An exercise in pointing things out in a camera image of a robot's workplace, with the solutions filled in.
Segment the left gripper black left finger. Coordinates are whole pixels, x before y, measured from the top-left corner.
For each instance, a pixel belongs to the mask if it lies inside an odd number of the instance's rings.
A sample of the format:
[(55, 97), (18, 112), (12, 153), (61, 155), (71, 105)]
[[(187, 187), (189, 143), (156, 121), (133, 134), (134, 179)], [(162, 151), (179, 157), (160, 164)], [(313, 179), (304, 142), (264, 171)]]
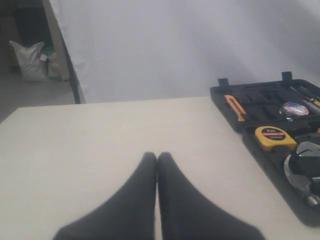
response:
[(125, 184), (105, 203), (62, 227), (56, 240), (153, 240), (157, 158), (146, 152)]

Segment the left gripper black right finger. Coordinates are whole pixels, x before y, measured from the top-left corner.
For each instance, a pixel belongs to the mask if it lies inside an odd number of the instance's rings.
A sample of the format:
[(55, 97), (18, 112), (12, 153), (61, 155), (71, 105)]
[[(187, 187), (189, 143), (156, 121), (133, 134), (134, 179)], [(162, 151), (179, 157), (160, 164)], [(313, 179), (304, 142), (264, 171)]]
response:
[(157, 159), (158, 201), (164, 240), (263, 240), (254, 226), (202, 195), (169, 152)]

